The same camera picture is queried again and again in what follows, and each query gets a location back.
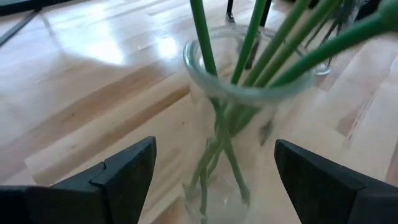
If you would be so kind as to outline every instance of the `green stem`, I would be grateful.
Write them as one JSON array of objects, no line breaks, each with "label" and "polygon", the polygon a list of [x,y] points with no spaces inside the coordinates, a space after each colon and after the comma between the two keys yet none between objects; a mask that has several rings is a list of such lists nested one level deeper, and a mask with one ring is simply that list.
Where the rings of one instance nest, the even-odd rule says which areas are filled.
[{"label": "green stem", "polygon": [[200,172],[200,188],[201,188],[201,202],[200,202],[200,213],[202,214],[202,218],[200,220],[201,224],[207,224],[207,170],[206,168],[202,169]]},{"label": "green stem", "polygon": [[233,151],[233,146],[231,142],[231,135],[229,134],[229,130],[225,124],[225,118],[224,118],[224,113],[222,110],[220,110],[220,107],[217,105],[214,105],[215,111],[216,111],[216,119],[218,121],[218,136],[221,138],[221,145],[223,145],[224,152],[226,154],[226,157],[229,160],[229,163],[231,164],[231,168],[233,171],[233,174],[235,176],[236,182],[238,184],[239,190],[241,192],[241,197],[242,197],[242,202],[245,203],[246,205],[250,205],[250,192],[248,187],[246,186],[242,173],[239,169],[239,164],[238,160],[236,159],[235,153]]},{"label": "green stem", "polygon": [[203,153],[202,157],[200,158],[195,171],[193,172],[191,182],[190,182],[190,191],[192,191],[200,177],[200,173],[202,170],[206,169],[207,165],[211,161],[211,158],[215,154],[216,150],[218,149],[218,142],[217,141],[208,141],[206,143],[205,153]]},{"label": "green stem", "polygon": [[218,160],[220,159],[220,155],[221,155],[222,152],[223,152],[223,148],[222,148],[222,146],[219,144],[219,146],[218,146],[218,148],[217,148],[217,150],[216,150],[216,152],[215,152],[215,155],[214,155],[214,157],[213,157],[213,160],[211,161],[211,164],[210,164],[210,166],[209,166],[209,171],[207,172],[208,178],[210,178],[211,174],[212,174],[213,171],[216,169],[217,164],[218,164]]},{"label": "green stem", "polygon": [[265,51],[261,54],[259,60],[253,67],[253,70],[250,72],[247,79],[244,81],[243,85],[252,86],[254,84],[254,82],[260,76],[261,71],[266,67],[272,56],[274,56],[280,45],[283,43],[289,32],[292,30],[293,26],[306,10],[309,3],[309,0],[299,0],[295,3],[293,10],[289,13],[281,27],[276,32],[275,37],[272,38]]},{"label": "green stem", "polygon": [[266,0],[256,0],[256,5],[254,6],[254,10],[251,16],[248,32],[246,34],[246,38],[244,39],[241,53],[239,54],[238,62],[236,63],[235,70],[231,79],[232,84],[237,84],[239,82],[239,79],[241,78],[244,66],[249,58],[254,39],[256,38],[256,34],[260,26],[261,17],[266,6],[266,2]]},{"label": "green stem", "polygon": [[190,0],[193,21],[198,34],[201,54],[206,71],[217,76],[216,63],[214,61],[213,51],[211,50],[210,36],[207,29],[205,10],[202,0]]},{"label": "green stem", "polygon": [[329,13],[331,9],[333,9],[334,6],[336,6],[337,3],[339,3],[337,0],[323,0],[318,3],[318,6],[314,9],[314,12],[308,18],[307,22],[295,32],[292,39],[286,43],[283,50],[271,62],[264,73],[262,73],[256,86],[265,87],[268,84],[269,80],[271,80],[271,78],[278,72],[304,38],[306,38],[311,30]]},{"label": "green stem", "polygon": [[311,42],[317,37],[319,32],[322,30],[322,28],[325,26],[325,24],[333,17],[336,15],[336,13],[340,10],[340,8],[336,7],[334,11],[331,11],[329,15],[327,15],[323,21],[319,24],[318,28],[316,31],[312,34],[311,38],[309,38],[308,42],[305,44],[305,48],[307,48]]},{"label": "green stem", "polygon": [[350,30],[342,32],[338,37],[329,40],[301,58],[273,82],[270,87],[286,85],[327,58],[359,44],[360,42],[368,40],[371,37],[383,34],[388,30],[389,29],[382,24],[379,14],[375,14],[366,20],[358,22]]}]

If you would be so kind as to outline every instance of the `clear glass vase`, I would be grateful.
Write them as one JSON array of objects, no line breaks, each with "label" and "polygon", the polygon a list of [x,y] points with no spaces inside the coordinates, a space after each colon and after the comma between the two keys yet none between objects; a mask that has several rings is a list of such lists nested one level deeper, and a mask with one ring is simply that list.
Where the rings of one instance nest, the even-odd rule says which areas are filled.
[{"label": "clear glass vase", "polygon": [[[246,31],[247,26],[210,30],[218,78],[205,71],[197,40],[184,48],[197,119],[196,141],[186,150],[183,175],[185,207],[192,223],[245,223],[261,179],[263,152],[273,150],[294,99],[313,81],[311,71],[278,88],[230,84]],[[266,29],[258,32],[259,53],[273,36]],[[304,48],[297,49],[286,65],[305,53]],[[241,80],[249,72],[245,70]]]}]

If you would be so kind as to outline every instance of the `hardwood floor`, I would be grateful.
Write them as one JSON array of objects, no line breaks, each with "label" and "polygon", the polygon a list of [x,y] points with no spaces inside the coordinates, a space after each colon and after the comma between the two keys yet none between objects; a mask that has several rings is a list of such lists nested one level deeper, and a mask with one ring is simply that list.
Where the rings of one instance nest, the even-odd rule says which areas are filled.
[{"label": "hardwood floor", "polygon": [[[226,1],[204,3],[209,26],[224,24]],[[235,0],[237,23],[248,23],[253,5]],[[266,26],[276,29],[289,7],[273,5]],[[0,18],[0,34],[24,15]],[[180,201],[164,210],[180,195],[183,152],[195,138],[182,62],[193,38],[186,0],[45,8],[0,49],[0,183],[51,185],[155,136],[141,223],[162,212],[156,223],[183,223]],[[389,34],[336,58],[281,137],[398,186],[397,95],[398,36]]]}]

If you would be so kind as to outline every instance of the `chair leg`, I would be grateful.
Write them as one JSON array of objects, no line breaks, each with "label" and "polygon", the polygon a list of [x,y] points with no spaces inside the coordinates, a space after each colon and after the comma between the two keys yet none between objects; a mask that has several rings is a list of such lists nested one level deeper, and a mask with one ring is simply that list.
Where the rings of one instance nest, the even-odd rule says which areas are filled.
[{"label": "chair leg", "polygon": [[234,4],[234,0],[228,0],[228,5],[226,7],[226,21],[227,23],[235,23],[235,18],[232,14],[232,6]]},{"label": "chair leg", "polygon": [[[267,21],[267,17],[268,17],[268,13],[269,13],[269,9],[271,8],[271,2],[272,0],[266,0],[266,6],[264,8],[264,11],[262,13],[262,17],[261,17],[261,21],[260,21],[260,26],[264,27],[266,25],[266,21]],[[249,70],[252,68],[253,66],[253,61],[256,58],[256,54],[259,48],[259,42],[255,41],[253,48],[250,52],[250,56],[248,59],[248,62],[246,63],[246,66],[244,67],[244,69]]]}]

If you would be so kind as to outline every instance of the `vase rim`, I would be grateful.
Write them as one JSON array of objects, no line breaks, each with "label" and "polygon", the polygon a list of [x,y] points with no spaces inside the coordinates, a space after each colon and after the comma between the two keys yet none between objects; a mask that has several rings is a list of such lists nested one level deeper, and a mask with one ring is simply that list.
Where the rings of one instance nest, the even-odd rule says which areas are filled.
[{"label": "vase rim", "polygon": [[[210,38],[217,37],[221,30],[225,30],[225,32],[234,32],[234,30],[244,30],[247,28],[248,26],[245,25],[224,25],[214,27],[210,29]],[[273,36],[275,34],[274,31],[264,28],[259,29],[259,32],[261,33],[261,37],[269,37],[270,35]],[[253,104],[256,102],[261,103],[264,101],[279,100],[281,98],[294,96],[297,93],[300,93],[313,83],[313,78],[315,76],[315,71],[312,69],[284,86],[275,88],[236,86],[229,82],[220,80],[218,77],[208,73],[205,68],[199,65],[197,60],[195,60],[195,53],[199,49],[200,45],[198,40],[187,42],[183,50],[183,60],[193,82],[210,97],[226,98],[228,100],[238,101],[244,104],[247,104],[248,102]]]}]

